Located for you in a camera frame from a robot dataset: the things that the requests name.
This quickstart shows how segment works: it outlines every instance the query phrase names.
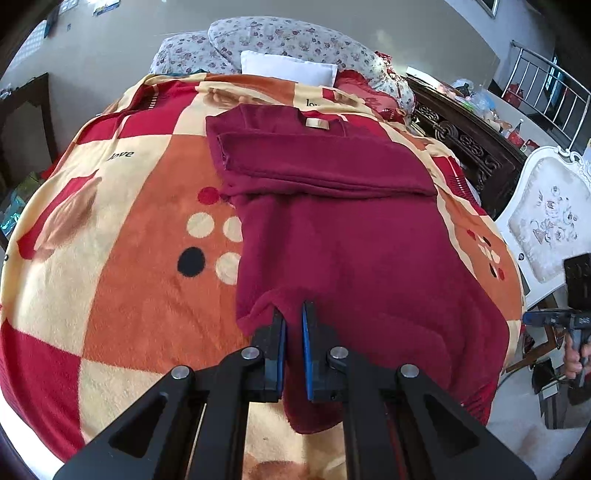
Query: white pillow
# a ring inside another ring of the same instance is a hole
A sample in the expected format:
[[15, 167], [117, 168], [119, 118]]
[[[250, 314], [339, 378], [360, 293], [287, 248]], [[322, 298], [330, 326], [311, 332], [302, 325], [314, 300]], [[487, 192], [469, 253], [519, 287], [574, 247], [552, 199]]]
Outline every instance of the white pillow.
[[245, 75], [275, 77], [313, 87], [321, 85], [332, 87], [335, 84], [337, 66], [332, 63], [315, 63], [251, 50], [244, 50], [240, 54], [240, 60], [242, 73]]

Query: folded maroon sweater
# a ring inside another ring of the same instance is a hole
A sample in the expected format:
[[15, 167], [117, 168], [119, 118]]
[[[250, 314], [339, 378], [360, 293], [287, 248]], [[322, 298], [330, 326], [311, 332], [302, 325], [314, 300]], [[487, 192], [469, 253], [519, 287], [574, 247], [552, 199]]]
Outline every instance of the folded maroon sweater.
[[412, 363], [458, 401], [496, 381], [506, 321], [452, 247], [436, 190], [404, 145], [334, 119], [306, 127], [287, 106], [240, 105], [207, 118], [222, 194], [242, 221], [236, 293], [247, 335], [285, 316], [284, 406], [312, 433], [340, 421], [306, 399], [301, 305], [383, 367]]

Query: red polka dot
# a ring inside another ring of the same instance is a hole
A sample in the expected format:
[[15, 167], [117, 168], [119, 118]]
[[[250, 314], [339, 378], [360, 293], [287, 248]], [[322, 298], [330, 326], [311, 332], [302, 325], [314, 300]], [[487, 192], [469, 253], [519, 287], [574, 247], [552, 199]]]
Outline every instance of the red polka dot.
[[220, 193], [215, 187], [205, 187], [199, 190], [197, 199], [204, 205], [213, 205], [220, 199]]

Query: chair backrest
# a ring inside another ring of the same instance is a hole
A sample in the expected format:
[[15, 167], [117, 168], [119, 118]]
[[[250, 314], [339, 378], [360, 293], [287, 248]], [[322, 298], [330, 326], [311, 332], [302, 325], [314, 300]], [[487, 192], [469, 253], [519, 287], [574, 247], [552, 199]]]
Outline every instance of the chair backrest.
[[565, 283], [565, 258], [591, 251], [589, 165], [576, 152], [535, 150], [495, 223], [517, 260], [531, 308]]

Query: bedsheet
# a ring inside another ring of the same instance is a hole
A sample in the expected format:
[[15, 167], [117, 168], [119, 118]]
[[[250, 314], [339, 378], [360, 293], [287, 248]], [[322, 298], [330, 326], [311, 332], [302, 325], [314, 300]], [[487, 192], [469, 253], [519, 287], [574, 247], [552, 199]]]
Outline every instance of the bedsheet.
[[[205, 137], [206, 116], [239, 103], [342, 115], [406, 145], [433, 179], [450, 243], [507, 320], [512, 357], [523, 305], [517, 268], [491, 219], [448, 186], [461, 171], [443, 144], [335, 89], [149, 75], [80, 130], [5, 257], [0, 385], [61, 460], [173, 366], [208, 367], [248, 343], [235, 323], [241, 224], [219, 197]], [[344, 478], [342, 426], [299, 435], [281, 403], [254, 404], [245, 477], [271, 474]]]

